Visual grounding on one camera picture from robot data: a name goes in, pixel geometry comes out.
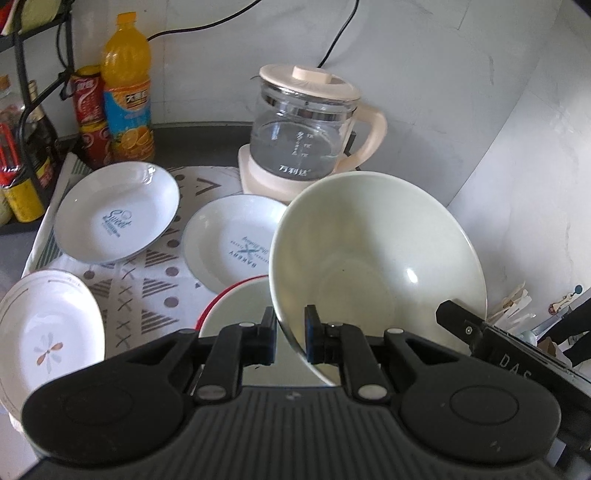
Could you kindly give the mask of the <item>dark soy sauce bottle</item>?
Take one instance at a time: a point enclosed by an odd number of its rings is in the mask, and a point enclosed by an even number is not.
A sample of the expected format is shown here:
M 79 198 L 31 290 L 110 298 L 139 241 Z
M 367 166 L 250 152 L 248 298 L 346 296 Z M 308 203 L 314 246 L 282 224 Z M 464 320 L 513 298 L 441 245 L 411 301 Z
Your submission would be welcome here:
M 1 192 L 20 223 L 40 218 L 45 207 L 25 166 L 17 140 L 18 125 L 24 113 L 22 97 L 12 90 L 8 75 L 1 76 Z M 23 144 L 40 185 L 49 191 L 58 166 L 57 133 L 38 106 L 25 120 Z

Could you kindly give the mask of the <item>red cola can upper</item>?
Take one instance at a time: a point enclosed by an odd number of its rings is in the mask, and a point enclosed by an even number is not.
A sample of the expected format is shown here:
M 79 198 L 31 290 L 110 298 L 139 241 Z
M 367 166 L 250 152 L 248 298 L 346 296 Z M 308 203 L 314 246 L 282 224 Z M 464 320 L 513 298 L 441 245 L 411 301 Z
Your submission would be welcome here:
M 71 77 L 72 98 L 77 122 L 80 126 L 105 119 L 104 82 L 99 65 L 77 69 Z

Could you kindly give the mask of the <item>red rimmed white bowl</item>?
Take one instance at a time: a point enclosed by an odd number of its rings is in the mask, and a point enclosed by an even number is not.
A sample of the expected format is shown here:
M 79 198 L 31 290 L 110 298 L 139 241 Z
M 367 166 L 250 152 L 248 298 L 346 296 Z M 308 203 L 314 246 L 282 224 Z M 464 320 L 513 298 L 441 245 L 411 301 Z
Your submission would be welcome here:
M 219 294 L 199 318 L 199 336 L 216 336 L 228 325 L 240 322 L 259 323 L 271 306 L 269 277 L 253 277 Z M 315 371 L 290 346 L 280 326 L 276 327 L 276 360 L 273 365 L 253 365 L 243 369 L 246 386 L 322 386 Z

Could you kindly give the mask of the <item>white plate Bakery print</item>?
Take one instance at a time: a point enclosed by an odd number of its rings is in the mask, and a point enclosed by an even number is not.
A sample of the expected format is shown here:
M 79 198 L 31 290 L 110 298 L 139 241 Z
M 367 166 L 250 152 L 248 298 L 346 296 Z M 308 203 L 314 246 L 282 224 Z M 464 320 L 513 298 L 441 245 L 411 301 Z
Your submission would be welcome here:
M 287 206 L 259 195 L 213 200 L 187 222 L 181 252 L 190 273 L 213 293 L 269 272 L 270 245 Z

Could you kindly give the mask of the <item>white plate Sweet print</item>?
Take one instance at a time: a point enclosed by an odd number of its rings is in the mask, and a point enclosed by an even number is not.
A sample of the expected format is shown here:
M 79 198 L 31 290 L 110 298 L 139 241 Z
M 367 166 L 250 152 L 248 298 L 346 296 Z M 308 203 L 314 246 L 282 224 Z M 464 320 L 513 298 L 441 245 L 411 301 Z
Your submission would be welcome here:
M 68 191 L 55 216 L 54 237 L 79 262 L 118 262 L 155 242 L 175 218 L 179 201 L 179 186 L 162 167 L 112 164 Z

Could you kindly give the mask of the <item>black metal rack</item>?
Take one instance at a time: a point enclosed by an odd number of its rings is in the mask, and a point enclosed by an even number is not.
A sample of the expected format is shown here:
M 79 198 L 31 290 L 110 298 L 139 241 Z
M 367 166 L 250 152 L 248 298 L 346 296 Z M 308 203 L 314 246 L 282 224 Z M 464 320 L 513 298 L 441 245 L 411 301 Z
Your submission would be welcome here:
M 37 228 L 49 207 L 55 191 L 57 176 L 63 166 L 67 145 L 61 142 L 58 134 L 58 166 L 55 168 L 53 185 L 46 191 L 39 183 L 32 163 L 27 157 L 23 144 L 23 129 L 27 117 L 52 96 L 66 99 L 69 95 L 69 81 L 74 70 L 73 54 L 73 3 L 71 1 L 3 1 L 1 3 L 1 51 L 14 54 L 15 78 L 10 79 L 12 90 L 24 100 L 25 110 L 21 115 L 17 140 L 24 156 L 25 166 L 30 170 L 30 177 L 39 194 L 44 214 L 30 223 L 20 223 L 14 217 L 1 192 L 1 234 L 3 236 L 29 232 Z M 56 58 L 55 77 L 50 82 L 42 83 L 31 73 L 31 61 L 27 59 L 26 43 L 30 39 L 44 36 L 50 32 L 54 36 L 44 44 L 44 51 Z

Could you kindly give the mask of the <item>red yellow can lower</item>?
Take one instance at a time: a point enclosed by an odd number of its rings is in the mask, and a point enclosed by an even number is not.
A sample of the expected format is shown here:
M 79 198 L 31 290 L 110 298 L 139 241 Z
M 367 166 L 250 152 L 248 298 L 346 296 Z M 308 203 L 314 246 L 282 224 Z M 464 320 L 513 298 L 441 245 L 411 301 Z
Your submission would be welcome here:
M 85 163 L 93 170 L 112 163 L 111 136 L 105 120 L 82 125 L 79 129 Z

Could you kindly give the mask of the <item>orange juice bottle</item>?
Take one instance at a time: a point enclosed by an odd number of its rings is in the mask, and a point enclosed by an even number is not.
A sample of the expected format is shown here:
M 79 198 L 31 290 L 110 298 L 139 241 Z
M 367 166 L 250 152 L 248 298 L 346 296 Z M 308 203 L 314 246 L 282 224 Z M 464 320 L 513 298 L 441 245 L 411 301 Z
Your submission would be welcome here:
M 116 161 L 149 161 L 155 154 L 151 122 L 151 51 L 136 14 L 117 16 L 100 65 L 104 110 Z

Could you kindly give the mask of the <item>white plate flower print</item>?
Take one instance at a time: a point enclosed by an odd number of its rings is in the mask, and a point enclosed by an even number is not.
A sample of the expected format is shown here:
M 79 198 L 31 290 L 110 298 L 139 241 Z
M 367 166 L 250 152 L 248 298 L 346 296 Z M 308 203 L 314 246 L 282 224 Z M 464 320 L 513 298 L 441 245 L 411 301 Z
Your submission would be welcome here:
M 1 300 L 1 405 L 16 420 L 40 386 L 105 358 L 98 304 L 77 276 L 40 270 Z

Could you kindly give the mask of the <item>patterned white cloth mat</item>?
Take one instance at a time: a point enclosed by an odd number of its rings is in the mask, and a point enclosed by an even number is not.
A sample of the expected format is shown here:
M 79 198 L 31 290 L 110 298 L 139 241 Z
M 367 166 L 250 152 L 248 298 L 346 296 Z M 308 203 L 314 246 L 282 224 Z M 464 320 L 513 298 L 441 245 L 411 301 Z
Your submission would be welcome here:
M 78 157 L 66 156 L 46 217 L 24 266 L 25 275 L 40 269 L 70 272 L 87 285 L 103 318 L 107 357 L 122 353 L 177 329 L 193 328 L 215 294 L 189 272 L 180 251 L 190 217 L 212 200 L 242 193 L 238 168 L 170 167 L 180 192 L 175 218 L 146 250 L 116 263 L 91 265 L 64 254 L 53 235 L 54 217 L 65 194 L 91 173 Z

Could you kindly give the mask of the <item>large cream green bowl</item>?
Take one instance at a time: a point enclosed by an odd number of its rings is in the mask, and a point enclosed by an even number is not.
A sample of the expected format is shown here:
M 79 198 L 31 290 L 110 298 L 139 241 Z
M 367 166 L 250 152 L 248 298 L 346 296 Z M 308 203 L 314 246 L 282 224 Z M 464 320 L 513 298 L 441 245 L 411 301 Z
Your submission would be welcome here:
M 318 181 L 288 205 L 270 248 L 270 294 L 280 327 L 305 355 L 304 309 L 370 336 L 403 329 L 466 354 L 436 321 L 452 300 L 487 315 L 478 255 L 454 216 L 421 188 L 387 174 Z

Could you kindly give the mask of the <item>cream kettle base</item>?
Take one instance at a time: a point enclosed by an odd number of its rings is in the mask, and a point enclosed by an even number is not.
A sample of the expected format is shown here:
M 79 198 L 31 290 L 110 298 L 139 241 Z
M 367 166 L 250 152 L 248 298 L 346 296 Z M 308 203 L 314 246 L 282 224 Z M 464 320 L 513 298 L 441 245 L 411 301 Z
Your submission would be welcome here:
M 286 205 L 305 189 L 318 183 L 318 180 L 284 179 L 267 172 L 252 159 L 249 144 L 238 149 L 238 170 L 243 193 L 268 197 Z

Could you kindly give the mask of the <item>glass kettle cream lid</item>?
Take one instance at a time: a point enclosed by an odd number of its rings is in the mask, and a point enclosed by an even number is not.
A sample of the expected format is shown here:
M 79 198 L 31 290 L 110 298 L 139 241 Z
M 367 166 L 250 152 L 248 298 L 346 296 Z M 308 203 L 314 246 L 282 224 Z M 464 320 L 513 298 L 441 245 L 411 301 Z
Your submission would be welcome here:
M 315 181 L 365 163 L 388 131 L 361 91 L 324 69 L 286 64 L 259 70 L 249 152 L 276 177 Z

